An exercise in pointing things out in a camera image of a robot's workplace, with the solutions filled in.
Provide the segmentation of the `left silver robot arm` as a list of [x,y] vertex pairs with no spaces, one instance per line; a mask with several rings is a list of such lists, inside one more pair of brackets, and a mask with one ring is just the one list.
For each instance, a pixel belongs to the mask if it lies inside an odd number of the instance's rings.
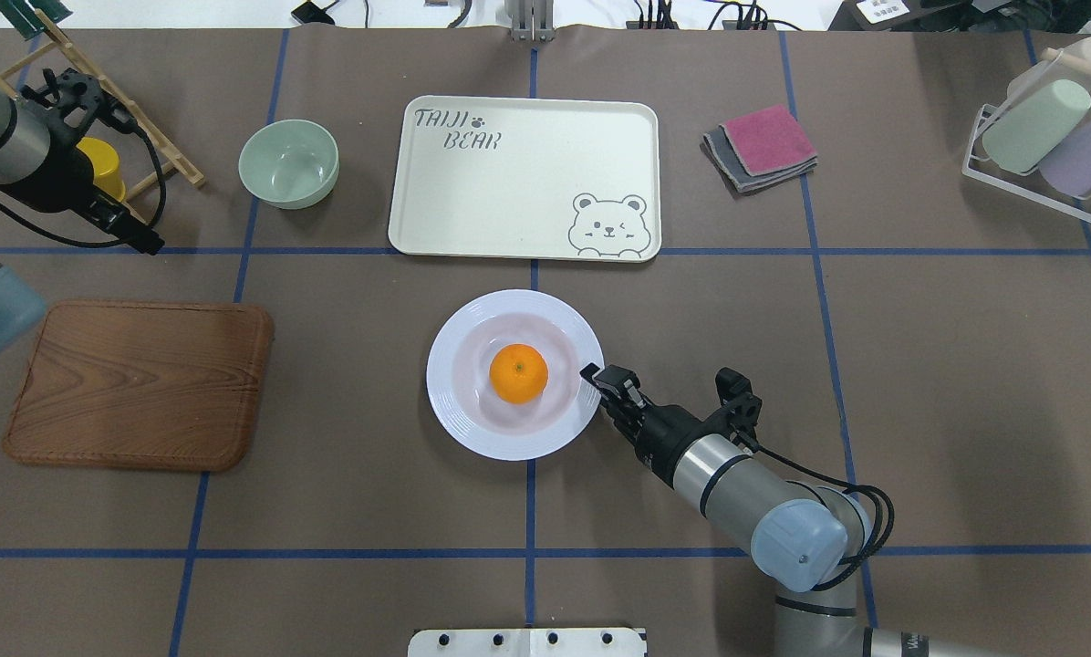
[[[108,234],[108,248],[125,244],[154,255],[163,241],[152,224],[137,219],[124,203],[94,182],[94,165],[77,143],[101,121],[119,133],[141,138],[149,157],[155,145],[123,101],[75,69],[46,70],[44,87],[0,88],[0,191],[45,214],[71,212]],[[41,296],[0,262],[0,353],[45,316]]]

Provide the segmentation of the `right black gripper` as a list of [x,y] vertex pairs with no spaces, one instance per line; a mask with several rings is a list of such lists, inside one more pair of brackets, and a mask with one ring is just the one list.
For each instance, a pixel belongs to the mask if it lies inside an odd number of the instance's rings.
[[683,407],[645,399],[637,374],[618,365],[588,363],[579,375],[598,392],[607,416],[642,465],[663,483],[673,483],[678,462],[706,434],[703,420]]

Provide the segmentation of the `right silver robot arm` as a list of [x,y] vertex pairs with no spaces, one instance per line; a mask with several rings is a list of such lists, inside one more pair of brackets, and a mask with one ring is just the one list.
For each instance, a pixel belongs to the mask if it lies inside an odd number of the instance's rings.
[[720,407],[699,419],[642,394],[632,370],[588,363],[580,377],[647,469],[731,537],[776,581],[776,656],[983,656],[986,649],[858,619],[858,571],[894,528],[878,487],[805,470],[787,481],[758,459],[762,399],[736,370],[717,371]]

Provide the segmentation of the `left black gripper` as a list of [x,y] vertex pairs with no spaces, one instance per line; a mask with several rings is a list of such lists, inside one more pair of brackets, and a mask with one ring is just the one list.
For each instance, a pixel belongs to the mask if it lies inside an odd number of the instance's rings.
[[53,146],[41,165],[16,184],[16,198],[40,213],[73,212],[137,253],[157,255],[165,241],[94,184],[89,159],[77,146]]

